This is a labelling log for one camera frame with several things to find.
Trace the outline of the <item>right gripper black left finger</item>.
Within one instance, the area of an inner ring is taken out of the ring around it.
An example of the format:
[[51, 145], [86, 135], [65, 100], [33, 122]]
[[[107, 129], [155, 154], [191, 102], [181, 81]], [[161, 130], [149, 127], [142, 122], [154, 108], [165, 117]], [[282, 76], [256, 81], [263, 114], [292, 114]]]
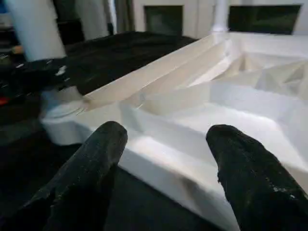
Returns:
[[128, 142], [118, 122], [100, 125], [53, 178], [10, 216], [2, 231], [102, 231]]

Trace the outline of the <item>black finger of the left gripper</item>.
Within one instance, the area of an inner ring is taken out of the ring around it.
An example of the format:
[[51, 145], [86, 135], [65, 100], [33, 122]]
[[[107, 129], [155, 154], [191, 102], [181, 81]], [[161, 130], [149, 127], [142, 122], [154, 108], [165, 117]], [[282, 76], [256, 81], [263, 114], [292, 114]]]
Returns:
[[84, 80], [90, 65], [68, 58], [44, 59], [10, 66], [10, 90], [15, 94], [70, 87]]

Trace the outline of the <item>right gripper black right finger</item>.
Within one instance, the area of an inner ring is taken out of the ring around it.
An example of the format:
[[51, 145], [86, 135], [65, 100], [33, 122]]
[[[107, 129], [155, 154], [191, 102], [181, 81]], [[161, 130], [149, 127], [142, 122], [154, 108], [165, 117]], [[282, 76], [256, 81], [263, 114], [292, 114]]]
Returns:
[[308, 229], [307, 193], [261, 142], [224, 124], [213, 125], [206, 142], [240, 230]]

